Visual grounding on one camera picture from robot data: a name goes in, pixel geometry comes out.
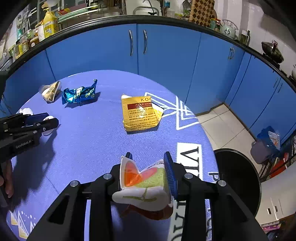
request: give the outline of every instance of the black trash can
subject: black trash can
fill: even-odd
[[[239,151],[214,151],[221,180],[225,180],[256,216],[261,201],[261,183],[253,163]]]

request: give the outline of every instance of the person's finger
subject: person's finger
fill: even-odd
[[[4,183],[4,179],[3,177],[0,176],[0,187],[3,185],[3,183]]]
[[[7,196],[8,196],[8,198],[10,198],[14,193],[13,182],[12,182],[12,164],[11,164],[11,160],[7,161],[7,166],[6,166],[5,192],[6,192]]]

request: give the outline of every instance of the yellow bottle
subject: yellow bottle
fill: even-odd
[[[43,20],[43,29],[45,38],[48,38],[59,31],[57,17],[54,15],[54,12],[46,12]]]

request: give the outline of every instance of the blue tablecloth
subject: blue tablecloth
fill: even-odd
[[[211,144],[198,119],[177,96],[145,77],[115,70],[79,73],[61,80],[62,89],[90,86],[98,80],[96,100],[85,104],[62,105],[61,97],[47,104],[37,93],[22,108],[34,114],[48,112],[59,119],[59,127],[49,136],[42,136],[40,145],[13,158],[15,194],[13,211],[7,212],[7,223],[17,237],[30,234],[46,209],[72,180],[94,181],[120,163],[126,152],[133,154],[140,170],[162,159],[166,151],[174,161],[205,181],[215,182],[218,168]],[[121,95],[150,95],[153,102],[164,108],[157,130],[128,134],[122,124]],[[196,161],[180,155],[187,150]],[[170,219],[153,221],[131,212],[120,214],[124,207],[112,206],[115,240],[181,240],[183,203],[174,204]],[[209,202],[207,229],[210,230]],[[88,240],[88,228],[85,230]]]

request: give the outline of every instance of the yellow bag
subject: yellow bag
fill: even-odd
[[[121,96],[123,125],[126,131],[145,130],[158,125],[163,109],[151,102],[151,96]]]
[[[59,24],[57,22],[57,17],[53,12],[46,12],[43,20],[43,29],[45,38],[57,33],[59,31]]]

